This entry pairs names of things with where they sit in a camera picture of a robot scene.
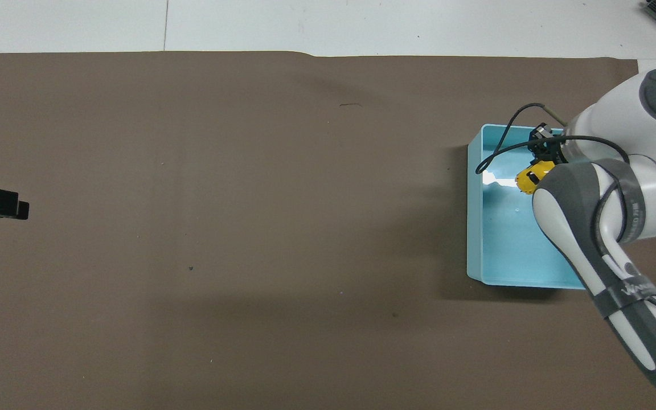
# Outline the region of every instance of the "black band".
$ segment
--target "black band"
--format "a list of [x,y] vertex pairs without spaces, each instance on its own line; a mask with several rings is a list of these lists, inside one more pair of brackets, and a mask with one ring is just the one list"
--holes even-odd
[[656,296],[656,286],[644,275],[638,275],[620,280],[594,296],[594,305],[605,319],[615,311]]

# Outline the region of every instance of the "brown paper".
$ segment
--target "brown paper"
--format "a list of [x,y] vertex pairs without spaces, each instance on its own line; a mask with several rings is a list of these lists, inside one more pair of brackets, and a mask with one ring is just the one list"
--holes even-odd
[[[0,220],[0,408],[656,408],[585,292],[465,270],[481,125],[635,73],[0,55],[0,188],[31,203]],[[656,241],[635,255],[656,282]]]

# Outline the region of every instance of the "white floor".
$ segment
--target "white floor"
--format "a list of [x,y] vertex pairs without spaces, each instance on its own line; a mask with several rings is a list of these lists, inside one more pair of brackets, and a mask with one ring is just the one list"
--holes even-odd
[[0,0],[0,52],[290,50],[639,60],[656,22],[635,0]]

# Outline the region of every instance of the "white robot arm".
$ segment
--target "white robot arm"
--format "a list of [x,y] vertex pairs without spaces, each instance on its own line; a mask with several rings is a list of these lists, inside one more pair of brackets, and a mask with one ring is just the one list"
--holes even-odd
[[601,316],[656,386],[656,287],[620,243],[656,236],[656,70],[609,91],[568,124],[568,163],[552,169],[533,197],[536,220],[581,278]]

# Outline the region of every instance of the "blue plastic bin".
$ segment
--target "blue plastic bin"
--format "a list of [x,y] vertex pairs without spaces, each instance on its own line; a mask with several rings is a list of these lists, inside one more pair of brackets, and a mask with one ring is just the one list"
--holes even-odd
[[[467,275],[487,285],[583,289],[562,254],[533,216],[531,195],[515,175],[533,159],[524,148],[497,156],[482,175],[477,164],[490,155],[505,125],[486,124],[467,147]],[[503,147],[528,141],[531,127],[512,127]]]

